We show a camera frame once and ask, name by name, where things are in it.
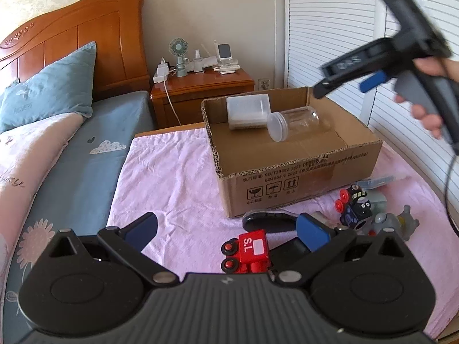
finger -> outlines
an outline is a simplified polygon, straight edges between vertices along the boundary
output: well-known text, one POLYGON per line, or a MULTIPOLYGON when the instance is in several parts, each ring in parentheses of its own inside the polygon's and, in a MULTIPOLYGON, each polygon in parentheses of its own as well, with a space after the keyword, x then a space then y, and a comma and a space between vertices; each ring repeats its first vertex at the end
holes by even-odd
POLYGON ((421 120, 422 125, 428 131, 433 131, 435 129, 440 129, 442 127, 443 121, 438 115, 427 115, 421 120))
POLYGON ((405 98, 403 98, 401 95, 397 94, 397 95, 394 97, 394 102, 395 102, 395 103, 403 103, 403 102, 405 102, 405 98))
POLYGON ((420 104, 414 104, 411 106, 411 115, 417 119, 421 120, 423 117, 427 115, 427 112, 425 111, 425 108, 422 107, 420 104))
POLYGON ((446 58, 438 59, 434 57, 418 58, 413 60, 416 67, 427 75, 447 76, 440 61, 442 61, 445 65, 449 77, 455 81, 459 81, 459 62, 446 58))
POLYGON ((434 129, 432 131, 433 138, 439 140, 442 137, 442 131, 440 129, 434 129))

wall outlet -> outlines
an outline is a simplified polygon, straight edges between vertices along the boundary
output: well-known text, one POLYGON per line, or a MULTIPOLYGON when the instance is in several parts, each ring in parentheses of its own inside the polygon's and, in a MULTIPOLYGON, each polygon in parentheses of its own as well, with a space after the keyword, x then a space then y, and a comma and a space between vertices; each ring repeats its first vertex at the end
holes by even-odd
POLYGON ((258 90, 268 90, 271 88, 270 79, 259 79, 258 80, 258 90))

beige wall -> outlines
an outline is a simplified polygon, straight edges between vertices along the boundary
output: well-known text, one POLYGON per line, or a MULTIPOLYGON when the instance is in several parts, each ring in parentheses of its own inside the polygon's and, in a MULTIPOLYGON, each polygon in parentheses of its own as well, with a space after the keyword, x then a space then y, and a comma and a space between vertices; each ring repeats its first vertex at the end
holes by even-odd
MULTIPOLYGON (((0 0, 0 38, 38 14, 77 0, 0 0)), ((214 54, 213 41, 231 45, 233 56, 256 80, 274 77, 275 0, 145 0, 145 50, 152 72, 168 52, 170 40, 182 36, 189 56, 203 43, 214 54)))

bed headboard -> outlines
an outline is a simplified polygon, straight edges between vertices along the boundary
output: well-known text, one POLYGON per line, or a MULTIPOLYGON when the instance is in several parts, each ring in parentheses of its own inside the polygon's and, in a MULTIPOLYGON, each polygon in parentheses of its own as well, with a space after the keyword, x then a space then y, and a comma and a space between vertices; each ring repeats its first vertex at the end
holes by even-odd
POLYGON ((150 90, 143 0, 80 0, 24 23, 0 42, 0 90, 96 41, 94 101, 150 90))

nightstand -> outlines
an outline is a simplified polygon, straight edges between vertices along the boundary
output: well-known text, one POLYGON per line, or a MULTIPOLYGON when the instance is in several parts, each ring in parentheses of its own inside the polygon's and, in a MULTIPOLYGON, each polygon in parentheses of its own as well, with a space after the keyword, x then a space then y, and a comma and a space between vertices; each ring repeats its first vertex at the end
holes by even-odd
MULTIPOLYGON (((255 82, 242 69, 234 74, 221 75, 209 68, 203 73, 189 73, 185 77, 169 76, 166 86, 175 112, 184 125, 203 121, 201 101, 204 98, 253 91, 255 82)), ((163 83, 153 86, 150 98, 155 109, 158 128, 178 126, 163 83)))

